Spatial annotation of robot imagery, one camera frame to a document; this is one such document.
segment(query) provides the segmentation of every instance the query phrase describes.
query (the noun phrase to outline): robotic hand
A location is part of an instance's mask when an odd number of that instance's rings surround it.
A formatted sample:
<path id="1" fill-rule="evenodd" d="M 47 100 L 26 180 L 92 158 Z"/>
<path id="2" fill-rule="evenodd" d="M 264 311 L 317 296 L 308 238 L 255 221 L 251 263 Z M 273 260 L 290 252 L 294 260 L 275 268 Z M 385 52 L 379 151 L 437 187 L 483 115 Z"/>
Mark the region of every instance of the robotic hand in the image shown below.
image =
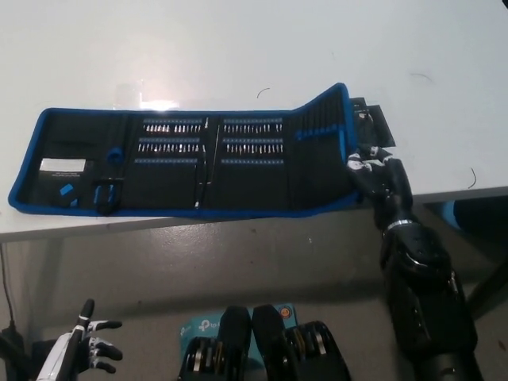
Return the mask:
<path id="1" fill-rule="evenodd" d="M 120 328 L 121 322 L 90 321 L 93 309 L 94 301 L 89 299 L 79 315 L 75 328 L 55 341 L 37 381 L 74 380 L 77 379 L 78 373 L 88 369 L 116 372 L 116 368 L 104 362 L 102 358 L 119 361 L 123 357 L 121 351 L 108 341 L 91 335 L 101 329 Z"/>
<path id="2" fill-rule="evenodd" d="M 439 237 L 412 213 L 402 162 L 378 147 L 348 158 L 351 179 L 383 233 L 381 269 L 398 346 L 417 381 L 480 381 L 474 322 Z"/>

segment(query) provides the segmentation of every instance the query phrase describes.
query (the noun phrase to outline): black cable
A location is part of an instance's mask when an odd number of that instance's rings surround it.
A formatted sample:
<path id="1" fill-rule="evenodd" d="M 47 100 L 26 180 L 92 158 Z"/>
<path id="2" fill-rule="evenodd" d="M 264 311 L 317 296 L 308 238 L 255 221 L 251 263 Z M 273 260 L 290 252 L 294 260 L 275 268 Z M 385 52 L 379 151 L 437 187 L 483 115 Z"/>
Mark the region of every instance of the black cable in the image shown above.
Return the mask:
<path id="1" fill-rule="evenodd" d="M 3 290 L 6 293 L 7 305 L 9 306 L 10 325 L 14 325 L 13 303 L 10 301 L 9 290 L 7 290 L 6 260 L 3 255 L 3 244 L 0 244 L 0 262 L 2 263 Z"/>

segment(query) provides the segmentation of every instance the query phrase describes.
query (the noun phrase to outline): white table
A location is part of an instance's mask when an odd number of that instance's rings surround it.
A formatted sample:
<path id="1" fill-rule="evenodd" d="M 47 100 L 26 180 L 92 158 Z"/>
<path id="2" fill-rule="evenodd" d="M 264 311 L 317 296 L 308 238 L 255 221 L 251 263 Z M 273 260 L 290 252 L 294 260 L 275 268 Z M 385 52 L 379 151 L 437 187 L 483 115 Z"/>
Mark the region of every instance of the white table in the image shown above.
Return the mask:
<path id="1" fill-rule="evenodd" d="M 0 239 L 195 223 L 32 216 L 7 204 L 43 109 L 138 108 L 140 98 L 293 108 L 343 82 L 381 105 L 417 201 L 508 194 L 506 37 L 500 0 L 6 2 Z"/>

